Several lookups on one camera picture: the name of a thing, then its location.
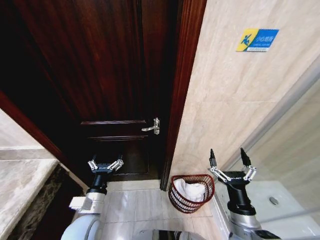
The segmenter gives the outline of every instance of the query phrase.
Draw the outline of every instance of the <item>door frame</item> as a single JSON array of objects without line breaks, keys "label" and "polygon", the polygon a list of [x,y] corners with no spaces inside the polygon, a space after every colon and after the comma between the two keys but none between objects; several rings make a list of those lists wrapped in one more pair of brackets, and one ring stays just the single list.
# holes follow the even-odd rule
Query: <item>door frame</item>
[{"label": "door frame", "polygon": [[[192,68],[205,13],[207,0],[178,0],[176,28],[176,60],[171,94],[168,134],[161,172],[160,189],[167,189],[180,123],[184,111]],[[62,164],[76,167],[63,152],[0,91],[0,108],[25,129]]]}]

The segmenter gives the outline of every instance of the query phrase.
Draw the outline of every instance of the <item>sticker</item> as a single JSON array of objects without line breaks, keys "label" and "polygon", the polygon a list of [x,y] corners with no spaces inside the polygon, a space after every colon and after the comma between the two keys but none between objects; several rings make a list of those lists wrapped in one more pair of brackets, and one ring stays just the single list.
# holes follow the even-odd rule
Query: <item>sticker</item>
[{"label": "sticker", "polygon": [[266,52],[276,38],[279,29],[247,28],[236,48],[237,52]]}]

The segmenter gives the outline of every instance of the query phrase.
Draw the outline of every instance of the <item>door handle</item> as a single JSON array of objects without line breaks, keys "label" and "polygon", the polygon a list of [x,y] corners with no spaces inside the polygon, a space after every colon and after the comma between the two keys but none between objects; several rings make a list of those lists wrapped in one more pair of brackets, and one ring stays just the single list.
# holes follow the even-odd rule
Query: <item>door handle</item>
[{"label": "door handle", "polygon": [[160,133],[160,120],[157,117],[153,119],[153,126],[141,129],[141,131],[143,132],[148,132],[151,130],[153,130],[153,133],[155,135],[158,135]]}]

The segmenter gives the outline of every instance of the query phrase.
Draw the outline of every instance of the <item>marble countertop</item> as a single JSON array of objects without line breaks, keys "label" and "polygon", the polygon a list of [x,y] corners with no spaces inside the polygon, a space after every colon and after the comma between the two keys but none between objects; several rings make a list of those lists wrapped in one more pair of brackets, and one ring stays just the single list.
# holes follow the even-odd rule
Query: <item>marble countertop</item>
[{"label": "marble countertop", "polygon": [[11,233],[57,164],[53,158],[0,160],[0,240]]}]

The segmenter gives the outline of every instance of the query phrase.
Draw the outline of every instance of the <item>wicker basket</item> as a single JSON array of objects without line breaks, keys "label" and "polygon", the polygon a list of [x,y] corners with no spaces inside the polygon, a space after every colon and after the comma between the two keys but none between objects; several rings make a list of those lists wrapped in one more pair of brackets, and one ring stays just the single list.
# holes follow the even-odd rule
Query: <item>wicker basket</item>
[{"label": "wicker basket", "polygon": [[[176,189],[174,181],[176,179],[184,179],[187,184],[203,184],[205,186],[203,201],[190,201],[184,198]],[[176,175],[171,177],[171,185],[169,188],[169,199],[172,205],[182,213],[192,214],[197,211],[203,204],[208,202],[215,193],[214,180],[210,175]]]}]

